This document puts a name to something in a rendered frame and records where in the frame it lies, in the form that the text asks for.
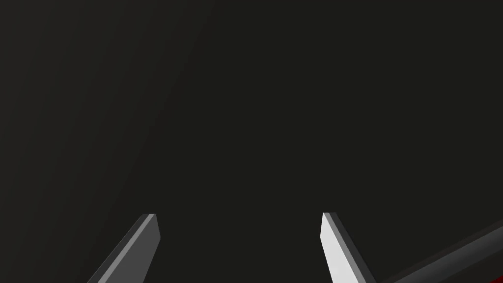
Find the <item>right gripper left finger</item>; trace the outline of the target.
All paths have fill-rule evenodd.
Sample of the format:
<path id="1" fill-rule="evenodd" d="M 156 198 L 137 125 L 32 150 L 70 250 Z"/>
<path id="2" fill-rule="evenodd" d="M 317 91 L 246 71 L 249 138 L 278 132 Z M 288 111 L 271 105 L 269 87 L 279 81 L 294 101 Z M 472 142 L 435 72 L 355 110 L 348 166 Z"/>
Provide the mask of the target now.
<path id="1" fill-rule="evenodd" d="M 143 283 L 161 239 L 155 214 L 143 214 L 87 283 Z"/>

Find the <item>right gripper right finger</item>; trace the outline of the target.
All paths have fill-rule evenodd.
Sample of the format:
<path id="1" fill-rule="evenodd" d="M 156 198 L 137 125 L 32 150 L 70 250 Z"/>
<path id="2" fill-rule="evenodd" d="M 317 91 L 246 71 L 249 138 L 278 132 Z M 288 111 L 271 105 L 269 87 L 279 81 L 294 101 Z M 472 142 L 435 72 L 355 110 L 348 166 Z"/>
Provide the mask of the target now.
<path id="1" fill-rule="evenodd" d="M 377 283 L 335 212 L 323 213 L 320 240 L 332 283 Z"/>

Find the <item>dark grey bar with red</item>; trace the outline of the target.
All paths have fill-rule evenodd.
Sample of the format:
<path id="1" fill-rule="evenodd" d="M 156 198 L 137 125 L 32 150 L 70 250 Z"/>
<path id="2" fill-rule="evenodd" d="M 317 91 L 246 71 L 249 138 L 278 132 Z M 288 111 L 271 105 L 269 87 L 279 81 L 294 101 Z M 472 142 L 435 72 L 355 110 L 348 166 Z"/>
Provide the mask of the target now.
<path id="1" fill-rule="evenodd" d="M 382 283 L 443 283 L 503 250 L 503 219 Z"/>

